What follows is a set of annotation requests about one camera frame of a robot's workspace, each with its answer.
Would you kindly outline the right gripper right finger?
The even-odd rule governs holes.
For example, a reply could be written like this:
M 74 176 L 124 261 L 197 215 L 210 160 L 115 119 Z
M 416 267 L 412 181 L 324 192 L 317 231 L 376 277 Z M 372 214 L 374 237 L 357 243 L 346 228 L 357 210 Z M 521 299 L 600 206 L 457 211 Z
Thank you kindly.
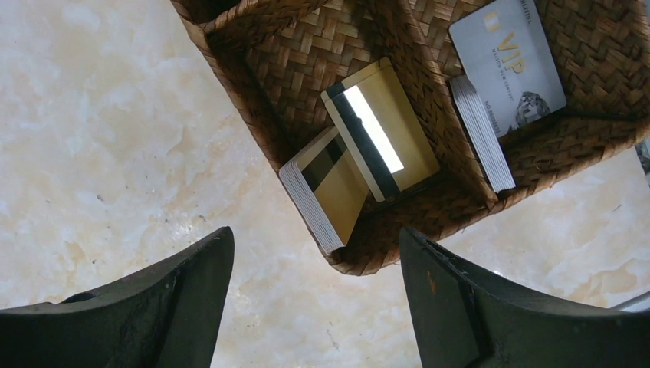
M 464 259 L 421 232 L 399 234 L 424 367 L 647 367 L 649 311 L 554 297 Z

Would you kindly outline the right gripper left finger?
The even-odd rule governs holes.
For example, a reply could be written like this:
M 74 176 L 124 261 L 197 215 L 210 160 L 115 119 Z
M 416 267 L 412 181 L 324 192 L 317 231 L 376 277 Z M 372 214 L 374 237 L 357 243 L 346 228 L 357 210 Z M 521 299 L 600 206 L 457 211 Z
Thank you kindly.
M 208 367 L 234 264 L 220 228 L 124 278 L 1 312 L 3 367 Z

